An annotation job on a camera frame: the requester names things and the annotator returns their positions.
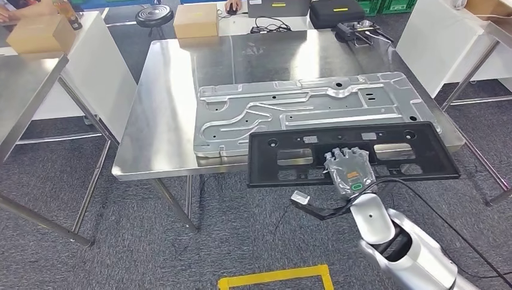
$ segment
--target metal table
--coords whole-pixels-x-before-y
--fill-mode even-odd
[[[83,200],[73,229],[69,230],[1,194],[0,207],[46,227],[61,236],[74,240],[80,245],[89,246],[91,241],[78,235],[78,231],[82,225],[82,220],[89,205],[89,201],[91,200],[110,142],[118,144],[118,141],[100,121],[94,118],[91,111],[82,102],[80,96],[73,91],[68,82],[60,76],[67,63],[68,58],[62,53],[32,54],[25,57],[0,56],[0,161],[3,163],[8,157],[29,125],[37,109],[44,101],[47,93],[55,82],[58,82],[75,101],[77,106],[91,120],[98,131],[107,138],[100,161],[96,166],[92,181]],[[50,138],[49,140],[37,140],[26,143],[66,139],[67,138]]]
[[[198,158],[193,151],[196,92],[202,86],[276,80],[316,79],[411,72],[384,42],[349,47],[330,30],[248,34],[187,41],[154,41],[112,173],[120,181],[150,179],[180,219],[190,221],[191,176],[247,169],[247,156]],[[451,150],[464,140],[425,91],[421,97],[436,116]],[[160,178],[187,175],[185,211]]]
[[[484,65],[484,63],[489,59],[489,57],[493,54],[499,44],[504,44],[508,48],[512,50],[512,24],[509,20],[506,21],[495,21],[488,22],[485,27],[485,33],[492,36],[494,39],[491,44],[484,51],[483,55],[476,61],[476,63],[471,67],[470,71],[464,76],[459,85],[452,92],[450,97],[444,102],[441,106],[443,111],[446,111],[450,105],[466,105],[466,104],[474,104],[474,103],[486,103],[486,102],[496,102],[496,101],[506,101],[512,100],[512,95],[500,96],[500,97],[492,97],[492,98],[474,98],[470,100],[456,100],[463,89],[470,83],[471,79],[475,76],[475,74],[480,70],[480,68]],[[457,129],[460,131],[461,135],[466,140],[466,143],[471,150],[471,152],[477,157],[477,159],[482,163],[482,165],[487,169],[487,171],[491,174],[493,179],[499,184],[502,188],[503,192],[499,195],[491,198],[487,201],[488,206],[494,206],[507,200],[510,196],[512,196],[512,188],[507,184],[507,182],[498,174],[498,172],[493,168],[493,166],[485,159],[483,154],[476,148],[476,146],[469,140],[469,138],[462,132],[462,130],[457,126]]]

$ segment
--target yellow floor marking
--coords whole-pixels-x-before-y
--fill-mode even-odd
[[[331,276],[329,275],[329,267],[325,264],[313,267],[279,270],[237,277],[225,277],[219,280],[218,285],[220,290],[228,290],[229,287],[238,287],[312,276],[321,276],[325,290],[334,290],[333,282],[331,281]]]

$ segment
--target stool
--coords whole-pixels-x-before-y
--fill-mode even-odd
[[[149,28],[149,36],[153,33],[153,28],[159,34],[160,39],[165,39],[162,26],[169,23],[174,18],[174,11],[167,5],[154,5],[142,9],[135,16],[137,25],[143,28]]]

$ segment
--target person's hand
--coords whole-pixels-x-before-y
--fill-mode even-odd
[[[242,1],[241,0],[227,0],[226,4],[224,4],[224,8],[226,9],[226,13],[229,10],[229,6],[233,4],[233,9],[235,11],[240,11],[242,9]]]
[[[18,17],[12,12],[9,11],[5,6],[0,5],[0,22],[9,22],[18,20]]]

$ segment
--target yellow label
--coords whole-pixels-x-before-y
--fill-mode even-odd
[[[354,178],[356,176],[359,176],[359,174],[357,172],[355,172],[355,171],[347,174],[347,178]]]

